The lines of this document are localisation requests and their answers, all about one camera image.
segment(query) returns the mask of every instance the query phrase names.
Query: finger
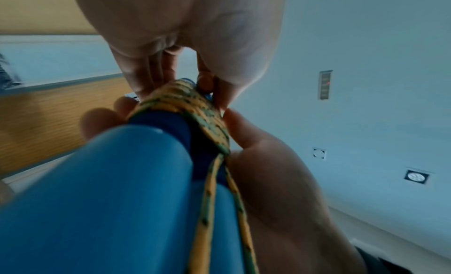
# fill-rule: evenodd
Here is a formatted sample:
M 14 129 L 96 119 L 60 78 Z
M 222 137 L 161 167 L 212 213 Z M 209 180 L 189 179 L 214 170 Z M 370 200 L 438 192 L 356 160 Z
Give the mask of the finger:
M 266 131 L 250 123 L 233 109 L 225 111 L 223 120 L 230 136 L 243 149 L 249 148 L 262 140 L 274 138 Z
M 246 86 L 230 84 L 224 80 L 218 79 L 213 91 L 213 102 L 220 110 L 226 110 L 234 99 L 236 99 Z
M 212 93 L 215 87 L 215 75 L 205 65 L 199 53 L 197 53 L 197 69 L 199 70 L 196 84 L 197 89 L 205 94 Z
M 163 70 L 164 83 L 175 80 L 177 75 L 177 64 L 179 55 L 182 53 L 183 47 L 172 46 L 163 51 L 161 59 L 161 67 Z
M 143 99 L 154 90 L 147 57 L 130 58 L 120 54 L 113 48 L 111 48 L 111 52 L 128 84 L 140 99 Z
M 138 101 L 129 97 L 120 97 L 114 102 L 114 111 L 123 119 L 127 119 L 128 115 L 135 109 Z
M 82 116 L 80 129 L 83 138 L 88 141 L 107 129 L 124 123 L 125 120 L 112 110 L 98 108 L 90 110 Z
M 161 68 L 161 58 L 163 56 L 163 51 L 158 51 L 157 53 L 149 56 L 149 71 L 154 83 L 154 88 L 158 88 L 164 84 L 163 69 Z

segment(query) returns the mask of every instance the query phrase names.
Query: person's right hand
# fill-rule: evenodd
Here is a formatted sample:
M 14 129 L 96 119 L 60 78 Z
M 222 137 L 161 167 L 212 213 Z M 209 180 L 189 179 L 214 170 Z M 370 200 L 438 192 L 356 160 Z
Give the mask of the person's right hand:
M 366 273 L 296 153 L 236 111 L 226 110 L 224 121 L 243 148 L 228 166 L 245 203 L 260 272 Z
M 285 0 L 77 0 L 142 99 L 175 75 L 180 47 L 198 52 L 198 87 L 225 109 L 265 72 Z M 211 79 L 217 76 L 219 81 Z

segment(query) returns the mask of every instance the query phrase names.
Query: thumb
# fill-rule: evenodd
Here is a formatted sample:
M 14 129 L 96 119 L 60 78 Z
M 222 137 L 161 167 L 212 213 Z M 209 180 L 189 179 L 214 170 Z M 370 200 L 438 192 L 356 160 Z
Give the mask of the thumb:
M 224 112 L 223 120 L 230 136 L 243 149 L 249 148 L 262 140 L 274 138 L 266 131 L 250 123 L 233 109 L 227 109 Z

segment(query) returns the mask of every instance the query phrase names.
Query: blue tube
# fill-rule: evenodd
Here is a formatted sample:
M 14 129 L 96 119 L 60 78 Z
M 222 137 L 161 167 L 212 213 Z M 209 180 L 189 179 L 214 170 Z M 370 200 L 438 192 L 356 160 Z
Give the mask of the blue tube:
M 204 166 L 217 153 L 192 130 L 180 115 L 151 112 L 80 148 L 0 209 L 2 273 L 183 273 Z M 210 272 L 243 273 L 223 185 L 215 208 Z

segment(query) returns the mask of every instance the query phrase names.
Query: black square fixture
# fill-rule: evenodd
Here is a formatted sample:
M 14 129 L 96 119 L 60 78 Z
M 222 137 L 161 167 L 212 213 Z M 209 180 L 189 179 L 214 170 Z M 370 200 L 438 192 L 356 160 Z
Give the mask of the black square fixture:
M 426 184 L 426 181 L 429 178 L 429 174 L 415 171 L 415 170 L 407 170 L 404 179 L 409 180 L 415 183 Z

